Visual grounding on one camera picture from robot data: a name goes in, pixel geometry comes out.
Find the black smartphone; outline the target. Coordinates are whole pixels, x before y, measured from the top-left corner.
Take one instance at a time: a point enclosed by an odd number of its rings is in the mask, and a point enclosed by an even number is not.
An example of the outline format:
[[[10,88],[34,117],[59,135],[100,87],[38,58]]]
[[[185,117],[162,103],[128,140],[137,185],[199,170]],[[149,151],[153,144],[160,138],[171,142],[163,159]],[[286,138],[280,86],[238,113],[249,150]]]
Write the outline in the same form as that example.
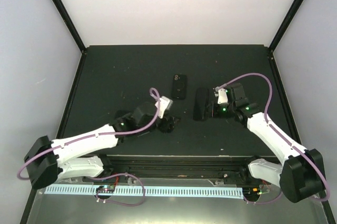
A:
[[[198,88],[195,93],[193,119],[205,121],[207,118],[207,106],[209,105],[209,89]]]

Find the black phone case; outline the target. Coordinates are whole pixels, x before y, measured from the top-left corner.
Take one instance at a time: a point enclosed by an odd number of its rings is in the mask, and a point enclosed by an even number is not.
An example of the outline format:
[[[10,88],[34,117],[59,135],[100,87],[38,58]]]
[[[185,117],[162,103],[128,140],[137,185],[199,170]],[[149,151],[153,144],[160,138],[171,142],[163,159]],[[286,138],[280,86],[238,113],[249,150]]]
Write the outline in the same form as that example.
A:
[[[185,99],[187,94],[187,76],[175,74],[172,80],[171,97],[173,99]]]

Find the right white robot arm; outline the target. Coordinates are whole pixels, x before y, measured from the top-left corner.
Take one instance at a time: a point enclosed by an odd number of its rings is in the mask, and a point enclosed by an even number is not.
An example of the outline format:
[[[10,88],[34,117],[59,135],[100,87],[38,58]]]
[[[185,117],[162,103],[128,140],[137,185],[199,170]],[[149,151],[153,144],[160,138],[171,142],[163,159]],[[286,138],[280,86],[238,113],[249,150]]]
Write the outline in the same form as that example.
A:
[[[263,158],[253,158],[239,171],[240,179],[250,184],[265,180],[281,189],[293,203],[312,197],[327,189],[324,162],[316,149],[308,150],[287,135],[256,103],[247,99],[240,83],[215,87],[216,101],[212,117],[233,117],[256,135],[276,156],[275,164]]]

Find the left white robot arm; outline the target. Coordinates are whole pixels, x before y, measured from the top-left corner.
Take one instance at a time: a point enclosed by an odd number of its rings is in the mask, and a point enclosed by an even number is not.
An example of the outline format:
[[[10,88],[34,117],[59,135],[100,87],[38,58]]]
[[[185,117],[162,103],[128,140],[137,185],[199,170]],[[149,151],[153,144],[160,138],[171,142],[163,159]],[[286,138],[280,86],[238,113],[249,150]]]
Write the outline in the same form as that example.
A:
[[[98,129],[77,136],[50,140],[39,137],[26,156],[23,168],[33,189],[43,189],[58,180],[93,177],[100,181],[112,178],[113,168],[98,155],[87,154],[114,148],[127,137],[138,137],[154,130],[171,133],[180,117],[170,114],[172,103],[160,98],[145,102],[134,111],[118,111],[115,119]]]

